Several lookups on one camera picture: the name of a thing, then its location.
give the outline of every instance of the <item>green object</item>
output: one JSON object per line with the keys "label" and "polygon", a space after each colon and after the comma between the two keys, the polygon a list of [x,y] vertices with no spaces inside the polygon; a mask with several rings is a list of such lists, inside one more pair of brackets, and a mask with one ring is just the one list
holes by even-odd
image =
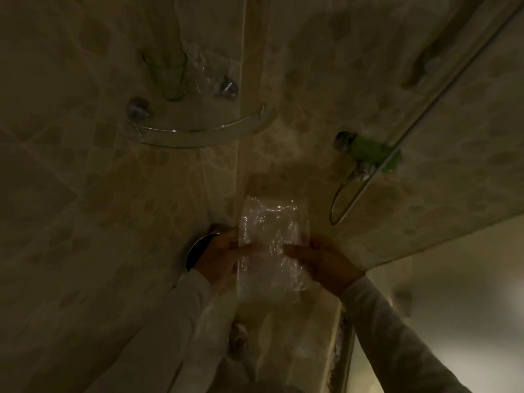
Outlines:
{"label": "green object", "polygon": [[[367,162],[378,167],[389,156],[393,148],[381,144],[372,139],[365,139],[356,135],[350,145],[351,155],[356,161]],[[398,150],[393,157],[384,165],[382,172],[393,171],[398,162],[402,159],[402,151]]]}
{"label": "green object", "polygon": [[184,53],[184,59],[179,63],[169,63],[167,58],[155,52],[144,52],[143,57],[151,78],[164,98],[170,101],[184,98],[189,90],[187,55]]}

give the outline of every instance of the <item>black round object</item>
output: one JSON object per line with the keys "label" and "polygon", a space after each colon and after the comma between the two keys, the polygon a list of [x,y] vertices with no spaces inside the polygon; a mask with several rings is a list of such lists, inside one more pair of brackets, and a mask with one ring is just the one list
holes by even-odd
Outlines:
{"label": "black round object", "polygon": [[209,233],[206,236],[200,238],[196,243],[193,244],[193,246],[189,250],[189,253],[187,254],[187,257],[186,257],[187,271],[190,271],[192,268],[195,267],[198,260],[200,259],[200,257],[206,250],[207,246],[213,239],[213,237],[215,237],[218,234],[219,233]]}

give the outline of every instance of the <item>transparent plastic packaging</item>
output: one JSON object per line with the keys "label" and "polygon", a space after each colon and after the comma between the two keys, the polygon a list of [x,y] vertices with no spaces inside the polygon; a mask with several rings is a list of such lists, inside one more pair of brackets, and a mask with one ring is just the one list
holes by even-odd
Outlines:
{"label": "transparent plastic packaging", "polygon": [[311,284],[311,278],[303,266],[284,254],[282,245],[304,245],[308,240],[305,203],[248,197],[240,217],[239,245],[258,241],[262,248],[239,262],[239,300],[298,302],[299,292]]}

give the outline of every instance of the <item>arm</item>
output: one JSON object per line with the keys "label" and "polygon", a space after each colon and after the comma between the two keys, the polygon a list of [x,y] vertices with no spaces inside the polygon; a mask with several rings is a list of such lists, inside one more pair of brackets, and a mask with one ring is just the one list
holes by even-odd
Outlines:
{"label": "arm", "polygon": [[231,230],[213,238],[195,268],[85,393],[167,392],[213,293],[224,287],[240,257],[258,250],[258,243],[239,248],[237,237]]}
{"label": "arm", "polygon": [[342,299],[384,392],[469,392],[329,238],[314,236],[309,246],[284,245],[284,251]]}
{"label": "arm", "polygon": [[190,271],[86,393],[165,393],[211,297],[211,284]]}
{"label": "arm", "polygon": [[469,392],[362,277],[341,296],[384,392]]}

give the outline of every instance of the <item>white sleeve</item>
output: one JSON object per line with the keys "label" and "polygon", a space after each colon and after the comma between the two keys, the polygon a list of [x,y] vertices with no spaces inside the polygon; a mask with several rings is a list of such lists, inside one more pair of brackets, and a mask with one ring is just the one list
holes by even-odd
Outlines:
{"label": "white sleeve", "polygon": [[341,299],[385,393],[470,393],[368,278],[351,284]]}
{"label": "white sleeve", "polygon": [[210,283],[191,270],[86,393],[165,393],[211,297]]}

